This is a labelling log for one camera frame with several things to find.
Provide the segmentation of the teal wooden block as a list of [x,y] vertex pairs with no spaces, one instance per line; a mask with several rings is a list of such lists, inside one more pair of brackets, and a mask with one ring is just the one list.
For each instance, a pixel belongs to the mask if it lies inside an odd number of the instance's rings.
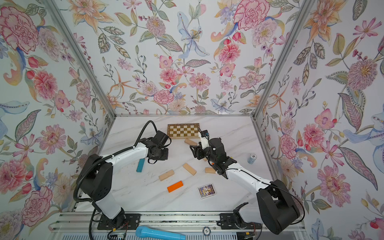
[[136,169],[137,173],[141,173],[143,171],[144,163],[145,163],[145,159],[140,159],[139,160],[139,163],[138,163],[137,169]]

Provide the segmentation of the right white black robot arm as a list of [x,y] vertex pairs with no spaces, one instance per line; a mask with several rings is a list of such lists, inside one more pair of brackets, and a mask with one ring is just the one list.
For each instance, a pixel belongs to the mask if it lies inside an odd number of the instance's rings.
[[201,138],[190,149],[194,158],[206,159],[215,172],[237,183],[256,198],[255,203],[244,202],[237,206],[229,217],[228,226],[246,229],[248,225],[264,225],[278,235],[287,227],[299,224],[305,215],[303,205],[292,195],[280,180],[270,181],[248,171],[239,162],[229,157],[220,138]]

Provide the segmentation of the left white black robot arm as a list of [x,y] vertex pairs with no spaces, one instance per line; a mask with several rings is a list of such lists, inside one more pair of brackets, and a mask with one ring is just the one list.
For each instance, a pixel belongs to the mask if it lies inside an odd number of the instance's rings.
[[154,137],[139,139],[133,146],[108,156],[92,154],[77,179],[73,199],[77,203],[89,202],[102,216],[115,225],[125,218],[125,211],[112,194],[113,177],[122,168],[141,159],[165,161],[171,138],[161,131]]

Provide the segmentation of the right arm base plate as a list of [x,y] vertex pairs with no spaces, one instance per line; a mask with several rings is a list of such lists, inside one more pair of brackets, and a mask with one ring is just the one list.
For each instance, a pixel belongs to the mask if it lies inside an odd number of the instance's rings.
[[235,213],[221,213],[220,219],[217,221],[217,226],[222,230],[260,230],[262,224],[259,223],[246,223],[239,214]]

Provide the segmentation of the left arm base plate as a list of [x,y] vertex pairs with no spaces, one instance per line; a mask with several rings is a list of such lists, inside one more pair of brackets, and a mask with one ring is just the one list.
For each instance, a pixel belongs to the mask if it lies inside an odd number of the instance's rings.
[[104,214],[101,215],[97,230],[110,231],[122,227],[122,230],[136,230],[140,224],[141,214],[122,214],[110,220]]

